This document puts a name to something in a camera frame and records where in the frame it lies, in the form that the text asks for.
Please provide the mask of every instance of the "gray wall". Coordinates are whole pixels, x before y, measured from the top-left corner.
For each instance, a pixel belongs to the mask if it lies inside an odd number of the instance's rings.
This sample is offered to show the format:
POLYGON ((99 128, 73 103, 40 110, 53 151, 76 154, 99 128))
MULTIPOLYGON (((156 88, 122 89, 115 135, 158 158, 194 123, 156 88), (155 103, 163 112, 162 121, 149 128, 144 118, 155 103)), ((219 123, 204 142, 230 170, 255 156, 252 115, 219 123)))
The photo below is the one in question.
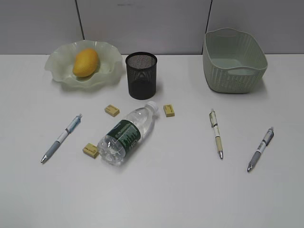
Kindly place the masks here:
MULTIPOLYGON (((84 36, 123 54, 201 54, 211 0, 77 0, 84 36)), ((213 0, 208 30, 251 33, 267 54, 304 54, 304 1, 213 0)), ((0 54, 82 40, 75 0, 1 0, 0 54)))
POLYGON ((304 54, 304 1, 213 0, 208 30, 252 34, 267 54, 304 54))
POLYGON ((210 0, 77 0, 86 39, 123 54, 201 54, 210 0))
POLYGON ((0 54, 49 54, 82 40, 74 0, 1 0, 0 54))

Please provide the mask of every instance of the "green label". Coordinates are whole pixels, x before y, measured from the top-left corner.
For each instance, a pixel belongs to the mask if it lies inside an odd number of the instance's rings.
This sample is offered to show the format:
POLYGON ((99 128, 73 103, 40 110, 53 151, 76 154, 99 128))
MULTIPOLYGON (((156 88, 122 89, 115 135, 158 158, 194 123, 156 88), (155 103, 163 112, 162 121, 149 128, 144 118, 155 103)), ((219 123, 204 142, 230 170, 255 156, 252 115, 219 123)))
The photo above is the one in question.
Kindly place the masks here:
POLYGON ((127 120, 119 122, 107 135, 118 140, 126 153, 134 147, 141 138, 141 133, 137 127, 127 120))

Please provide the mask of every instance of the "yellow mango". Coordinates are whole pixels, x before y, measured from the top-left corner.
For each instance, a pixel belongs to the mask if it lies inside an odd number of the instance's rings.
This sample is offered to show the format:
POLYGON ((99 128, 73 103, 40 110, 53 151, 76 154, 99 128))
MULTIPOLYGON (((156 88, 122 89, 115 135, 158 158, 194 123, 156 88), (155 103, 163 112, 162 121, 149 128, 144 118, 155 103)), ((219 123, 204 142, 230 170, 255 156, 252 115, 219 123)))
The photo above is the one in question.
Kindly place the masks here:
POLYGON ((90 76, 98 66, 98 54, 92 48, 87 48, 75 57, 73 73, 77 77, 90 76))

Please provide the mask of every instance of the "storage basket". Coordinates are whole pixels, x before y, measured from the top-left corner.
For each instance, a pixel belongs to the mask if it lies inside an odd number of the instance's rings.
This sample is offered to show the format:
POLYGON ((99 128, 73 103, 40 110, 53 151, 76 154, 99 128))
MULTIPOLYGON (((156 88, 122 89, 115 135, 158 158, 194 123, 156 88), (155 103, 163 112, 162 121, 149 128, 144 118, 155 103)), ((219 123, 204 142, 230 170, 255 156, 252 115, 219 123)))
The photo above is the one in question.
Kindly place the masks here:
POLYGON ((253 36, 231 28, 206 33, 203 61, 209 87, 220 93, 250 92, 267 69, 253 36))

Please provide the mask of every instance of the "pen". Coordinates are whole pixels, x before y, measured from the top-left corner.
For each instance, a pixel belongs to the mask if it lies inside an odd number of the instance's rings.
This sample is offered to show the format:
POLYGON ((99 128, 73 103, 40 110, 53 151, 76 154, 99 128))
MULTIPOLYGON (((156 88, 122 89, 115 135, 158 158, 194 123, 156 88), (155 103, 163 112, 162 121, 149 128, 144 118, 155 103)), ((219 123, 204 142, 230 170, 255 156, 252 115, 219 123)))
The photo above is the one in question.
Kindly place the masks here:
POLYGON ((69 134, 74 131, 77 125, 80 123, 82 115, 79 114, 74 118, 74 120, 70 123, 70 125, 62 132, 62 134, 57 138, 57 140, 53 143, 53 145, 49 148, 49 150, 43 156, 41 163, 45 163, 59 148, 59 146, 63 143, 63 141, 67 138, 69 134))
POLYGON ((220 159, 223 159, 224 154, 223 154, 222 140, 220 139, 218 121, 217 121, 217 117, 215 116, 215 111, 213 109, 211 109, 209 118, 210 118, 210 122, 211 122, 211 127, 213 128, 213 131, 214 131, 215 143, 217 145, 218 155, 219 155, 220 159))
POLYGON ((268 146, 268 144, 270 143, 270 141, 274 137, 274 135, 275 135, 274 134, 274 128, 273 127, 269 128, 266 135, 264 136, 264 139, 262 140, 262 142, 258 146, 255 154, 253 155, 251 161, 249 162, 247 172, 250 172, 255 167, 255 165, 256 165, 257 161, 259 160, 261 154, 263 153, 266 146, 268 146))

